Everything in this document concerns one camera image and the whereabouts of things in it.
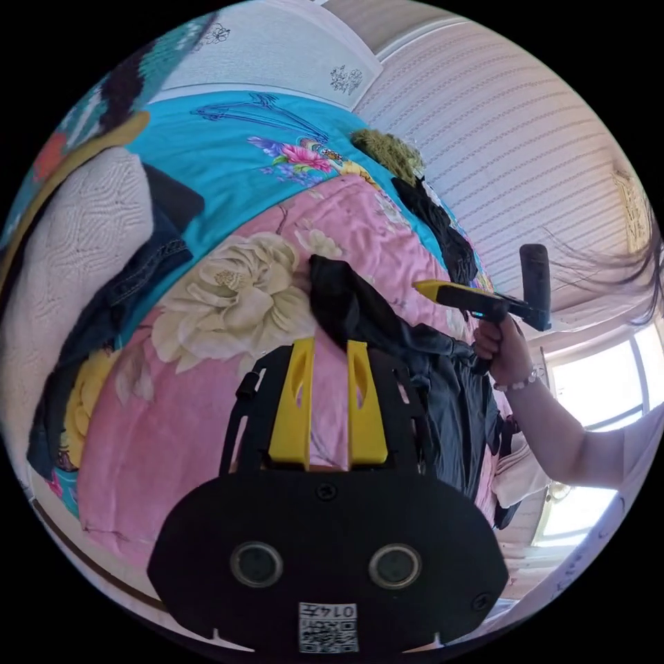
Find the white sleeve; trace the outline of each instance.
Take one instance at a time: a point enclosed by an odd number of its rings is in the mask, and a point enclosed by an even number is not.
[[[485,621],[470,638],[511,625],[529,618],[556,599],[592,563],[618,530],[631,508],[655,458],[664,434],[664,404],[652,410],[625,432],[625,481],[607,511],[565,561],[542,583],[531,590],[513,608],[494,620]]]

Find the camera lens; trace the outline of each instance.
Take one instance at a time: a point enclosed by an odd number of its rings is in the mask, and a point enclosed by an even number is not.
[[[233,576],[251,588],[267,588],[279,580],[284,565],[279,553],[262,542],[238,546],[230,559]]]
[[[406,544],[388,544],[374,553],[369,563],[369,576],[379,587],[401,590],[419,576],[418,553]]]

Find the screw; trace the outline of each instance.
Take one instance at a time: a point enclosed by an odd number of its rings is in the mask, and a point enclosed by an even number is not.
[[[471,603],[470,608],[473,611],[483,611],[486,605],[490,602],[491,595],[489,593],[480,593]]]
[[[316,496],[325,502],[334,500],[337,497],[337,488],[332,484],[319,484],[316,488]]]

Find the white knitted blanket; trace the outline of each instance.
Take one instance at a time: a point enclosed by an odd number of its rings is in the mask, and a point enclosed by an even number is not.
[[[67,336],[153,226],[140,161],[114,147],[68,177],[30,238],[0,324],[0,428],[21,482],[35,410]]]

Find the yellow flower print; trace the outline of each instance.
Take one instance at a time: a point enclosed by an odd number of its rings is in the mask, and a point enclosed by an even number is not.
[[[119,355],[119,351],[113,353],[106,350],[91,353],[78,371],[64,415],[66,438],[63,445],[66,446],[69,460],[76,468],[81,467],[81,455],[88,434],[90,417]]]
[[[359,175],[363,177],[372,187],[380,191],[380,187],[376,184],[375,180],[369,175],[367,169],[363,168],[354,161],[344,161],[339,175]]]

